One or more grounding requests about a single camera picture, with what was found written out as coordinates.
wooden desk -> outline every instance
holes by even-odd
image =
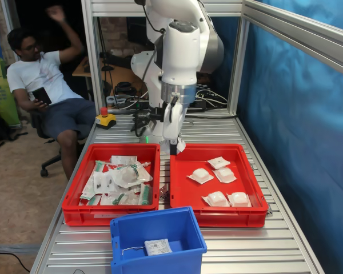
[[[77,66],[77,68],[73,72],[73,76],[82,76],[86,77],[91,77],[90,72],[85,72],[84,69],[85,67],[89,68],[89,65],[84,66],[84,64],[88,61],[88,57],[84,57],[84,59],[81,61],[81,63]],[[101,69],[103,68],[103,58],[99,58],[100,62],[100,67]],[[142,87],[142,80],[133,73],[132,70],[129,70],[128,68],[124,67],[117,67],[111,65],[111,67],[114,67],[114,70],[112,70],[110,73],[112,75],[112,80],[113,80],[113,85],[114,87],[119,83],[119,82],[130,82],[133,87],[135,87],[137,90],[139,90]],[[110,77],[109,77],[109,72],[107,71],[107,83],[111,84]],[[105,80],[104,76],[104,71],[101,70],[101,77],[102,80]]]

floor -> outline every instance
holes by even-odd
[[[56,142],[44,144],[30,124],[14,142],[0,147],[0,245],[40,245],[67,185],[61,162],[39,174],[41,163],[58,153]],[[36,254],[17,254],[31,268]],[[0,274],[27,273],[17,259],[0,255]]]

blue crate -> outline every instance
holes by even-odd
[[[110,222],[112,274],[199,274],[207,246],[192,207],[126,215]],[[168,239],[172,253],[148,256],[149,240]]]

black hair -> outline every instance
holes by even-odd
[[[12,50],[20,50],[22,48],[23,39],[27,37],[35,37],[33,32],[22,27],[12,30],[7,35],[7,41]]]

eyeglasses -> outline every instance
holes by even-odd
[[[34,50],[35,48],[38,49],[38,44],[37,43],[34,43],[33,45],[29,45],[27,47],[24,48],[24,50]]]

